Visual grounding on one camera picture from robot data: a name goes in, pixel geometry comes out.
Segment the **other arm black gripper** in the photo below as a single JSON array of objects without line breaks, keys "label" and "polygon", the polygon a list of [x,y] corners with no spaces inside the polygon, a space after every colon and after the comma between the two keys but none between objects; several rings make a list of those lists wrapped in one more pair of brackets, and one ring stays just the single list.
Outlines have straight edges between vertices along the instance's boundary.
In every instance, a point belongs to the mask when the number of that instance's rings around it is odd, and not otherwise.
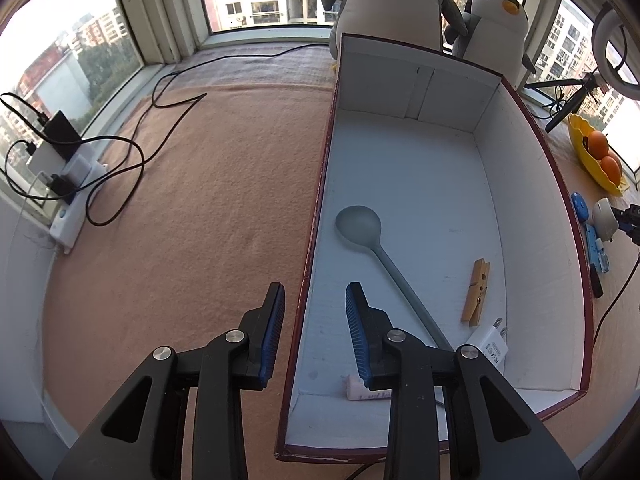
[{"label": "other arm black gripper", "polygon": [[623,231],[635,245],[640,246],[640,206],[630,205],[625,210],[612,208],[612,211],[618,228]]}]

